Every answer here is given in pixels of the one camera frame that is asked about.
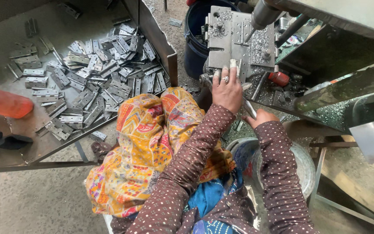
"pile of metal hinges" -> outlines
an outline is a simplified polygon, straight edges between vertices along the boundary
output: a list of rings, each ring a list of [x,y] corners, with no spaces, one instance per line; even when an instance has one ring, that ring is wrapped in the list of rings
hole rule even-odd
[[[25,87],[47,108],[49,121],[36,132],[47,129],[60,141],[110,119],[128,98],[167,88],[153,46],[138,29],[124,23],[112,28],[105,38],[72,42],[64,58],[46,37],[41,37],[37,45],[45,55],[52,51],[57,61],[38,69],[43,64],[37,48],[30,43],[10,53],[8,68],[16,80],[27,77]],[[70,87],[80,92],[77,97],[65,95]]]

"hand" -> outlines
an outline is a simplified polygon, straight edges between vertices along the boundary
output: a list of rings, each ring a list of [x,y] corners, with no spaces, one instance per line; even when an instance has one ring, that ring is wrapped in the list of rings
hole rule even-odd
[[[220,72],[217,70],[213,76],[213,103],[219,104],[236,114],[241,106],[243,92],[240,80],[236,77],[236,64],[231,66],[230,72],[227,67],[223,67],[220,82],[219,76]],[[223,79],[226,76],[229,76],[228,83]]]
[[[264,111],[263,109],[258,109],[256,111],[256,120],[254,120],[250,116],[245,116],[245,115],[242,115],[242,120],[245,120],[252,127],[252,129],[255,129],[260,124],[263,124],[268,121],[273,120],[273,121],[279,122],[279,119],[276,115],[268,113]]]

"red bottle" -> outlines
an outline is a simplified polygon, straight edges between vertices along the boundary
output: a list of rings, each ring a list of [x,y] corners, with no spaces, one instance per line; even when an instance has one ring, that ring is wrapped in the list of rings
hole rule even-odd
[[[0,90],[0,114],[12,118],[22,118],[34,107],[26,97]]]
[[[285,75],[282,72],[272,72],[269,75],[268,79],[270,79],[272,82],[274,82],[275,84],[281,87],[286,86],[288,82],[290,81],[290,77]]]

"brown patterned shirt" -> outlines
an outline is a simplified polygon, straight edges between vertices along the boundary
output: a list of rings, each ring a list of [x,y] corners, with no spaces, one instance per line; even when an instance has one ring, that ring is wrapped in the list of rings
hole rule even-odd
[[[137,218],[114,218],[111,227],[115,234],[185,233],[200,220],[197,208],[183,213],[189,196],[197,188],[199,176],[205,167],[217,140],[235,120],[226,108],[213,104],[203,121],[195,128],[189,140],[180,147],[167,168],[160,174],[151,196],[146,200]],[[264,185],[263,201],[268,211],[273,234],[314,234],[308,209],[296,174],[292,145],[280,122],[269,121],[255,129],[263,157],[261,179]],[[202,219],[218,220],[232,225],[239,233],[259,233],[253,228],[257,213],[247,190],[238,191],[221,199]]]

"brown polka dot sleeve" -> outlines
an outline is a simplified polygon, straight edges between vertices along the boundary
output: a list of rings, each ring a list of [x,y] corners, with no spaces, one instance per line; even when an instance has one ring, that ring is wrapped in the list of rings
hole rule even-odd
[[[196,190],[199,176],[217,140],[234,120],[235,116],[228,109],[215,104],[210,107],[190,139],[160,174],[153,193],[127,233],[190,232],[194,222],[182,223],[182,210],[189,195]]]
[[[257,126],[255,134],[263,157],[263,204],[268,211],[271,233],[318,233],[313,229],[299,184],[295,156],[290,150],[292,141],[282,124],[265,122]]]

